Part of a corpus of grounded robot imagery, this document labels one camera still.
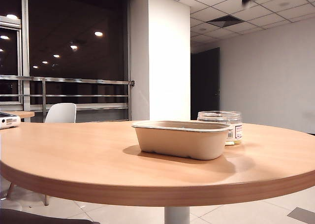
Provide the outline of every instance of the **chair leg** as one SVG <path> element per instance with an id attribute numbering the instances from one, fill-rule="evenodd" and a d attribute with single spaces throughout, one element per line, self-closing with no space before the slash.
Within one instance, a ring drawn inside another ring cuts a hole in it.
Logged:
<path id="1" fill-rule="evenodd" d="M 45 194 L 45 206 L 49 205 L 50 196 Z"/>
<path id="2" fill-rule="evenodd" d="M 14 186 L 15 186 L 15 185 L 14 185 L 13 183 L 10 184 L 10 187 L 9 187 L 9 189 L 8 189 L 8 193 L 6 194 L 6 199 L 7 199 L 7 200 L 10 200 Z"/>

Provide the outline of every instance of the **brown food container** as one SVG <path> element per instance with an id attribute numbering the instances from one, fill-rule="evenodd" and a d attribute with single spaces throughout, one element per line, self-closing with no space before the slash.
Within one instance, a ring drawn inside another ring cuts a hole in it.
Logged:
<path id="1" fill-rule="evenodd" d="M 140 121 L 132 127 L 144 152 L 211 160 L 223 153 L 231 126 L 208 122 Z"/>

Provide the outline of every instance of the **white pillar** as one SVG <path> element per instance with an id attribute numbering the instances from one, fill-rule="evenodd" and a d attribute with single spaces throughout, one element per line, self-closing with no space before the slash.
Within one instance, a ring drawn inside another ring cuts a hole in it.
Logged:
<path id="1" fill-rule="evenodd" d="M 131 0 L 130 22 L 132 119 L 189 120 L 189 7 Z"/>

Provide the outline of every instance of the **air vent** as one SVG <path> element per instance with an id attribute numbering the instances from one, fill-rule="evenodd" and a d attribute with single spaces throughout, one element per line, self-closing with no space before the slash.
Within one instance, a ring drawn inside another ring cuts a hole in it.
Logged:
<path id="1" fill-rule="evenodd" d="M 207 23 L 211 24 L 211 25 L 215 25 L 215 26 L 218 26 L 218 27 L 228 27 L 228 26 L 233 26 L 235 24 L 239 24 L 239 23 L 242 23 L 244 22 L 243 20 L 240 20 L 234 16 L 230 16 L 230 15 L 227 15 L 227 16 L 223 16 L 223 17 L 220 17 L 220 18 L 216 18 L 214 20 L 211 20 L 211 21 L 207 21 Z"/>

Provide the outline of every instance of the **small table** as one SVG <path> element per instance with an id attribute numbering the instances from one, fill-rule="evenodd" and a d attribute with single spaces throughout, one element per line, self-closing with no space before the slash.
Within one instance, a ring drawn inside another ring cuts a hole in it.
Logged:
<path id="1" fill-rule="evenodd" d="M 3 111 L 3 112 L 9 113 L 9 114 L 13 114 L 13 115 L 17 115 L 21 119 L 35 116 L 35 113 L 31 112 L 31 111 Z"/>
<path id="2" fill-rule="evenodd" d="M 242 144 L 214 160 L 140 151 L 132 122 L 21 123 L 1 134 L 1 174 L 23 188 L 85 202 L 164 206 L 166 224 L 189 206 L 260 200 L 315 185 L 315 136 L 244 124 Z"/>

